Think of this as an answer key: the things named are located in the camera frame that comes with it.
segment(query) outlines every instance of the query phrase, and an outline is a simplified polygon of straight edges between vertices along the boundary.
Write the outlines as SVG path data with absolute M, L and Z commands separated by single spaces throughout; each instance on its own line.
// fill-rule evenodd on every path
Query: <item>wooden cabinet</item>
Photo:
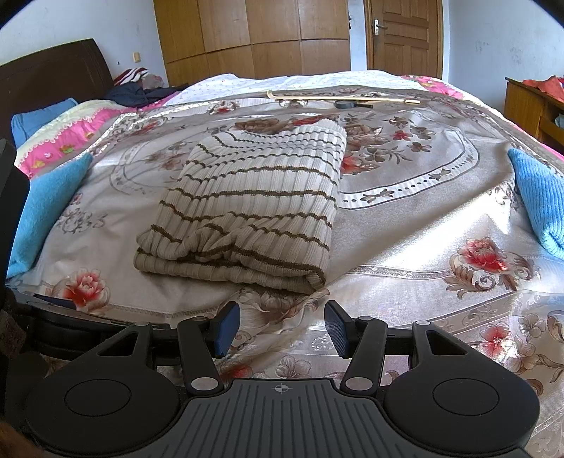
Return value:
M 169 84 L 350 70 L 347 0 L 154 0 Z
M 564 154 L 564 129 L 554 123 L 564 113 L 564 103 L 519 81 L 506 80 L 504 116 L 538 141 Z

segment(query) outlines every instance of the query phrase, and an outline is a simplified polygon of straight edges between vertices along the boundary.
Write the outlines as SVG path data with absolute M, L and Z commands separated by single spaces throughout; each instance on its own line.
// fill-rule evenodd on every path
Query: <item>folded sweater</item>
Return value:
M 345 130 L 330 120 L 204 139 L 137 237 L 135 267 L 299 293 L 320 288 L 345 145 Z

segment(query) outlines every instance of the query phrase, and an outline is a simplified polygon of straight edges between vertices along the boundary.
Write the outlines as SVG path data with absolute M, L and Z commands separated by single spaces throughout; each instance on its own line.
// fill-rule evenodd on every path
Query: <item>blue gripper pad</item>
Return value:
M 241 321 L 241 311 L 239 304 L 233 307 L 219 325 L 219 333 L 215 340 L 215 354 L 218 357 L 223 357 L 229 351 L 229 347 L 235 338 L 235 334 L 239 330 L 239 323 Z
M 325 327 L 340 357 L 349 353 L 349 341 L 346 337 L 345 322 L 330 304 L 325 304 Z

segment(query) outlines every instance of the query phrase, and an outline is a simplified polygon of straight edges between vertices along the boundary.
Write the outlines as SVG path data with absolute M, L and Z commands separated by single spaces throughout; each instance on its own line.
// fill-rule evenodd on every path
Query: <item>wooden stick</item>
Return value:
M 302 96 L 302 95 L 285 95 L 276 94 L 274 95 L 272 91 L 266 91 L 266 96 L 272 100 L 353 100 L 353 101 L 364 101 L 364 102 L 400 102 L 400 103 L 421 103 L 420 100 L 414 99 L 393 99 L 387 97 L 333 97 L 333 96 Z

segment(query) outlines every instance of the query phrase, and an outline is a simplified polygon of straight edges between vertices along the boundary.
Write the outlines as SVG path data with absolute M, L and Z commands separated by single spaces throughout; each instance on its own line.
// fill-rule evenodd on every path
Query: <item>wooden headboard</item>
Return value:
M 34 52 L 0 65 L 0 138 L 14 142 L 16 113 L 48 107 L 69 97 L 100 99 L 113 86 L 98 45 L 92 39 Z

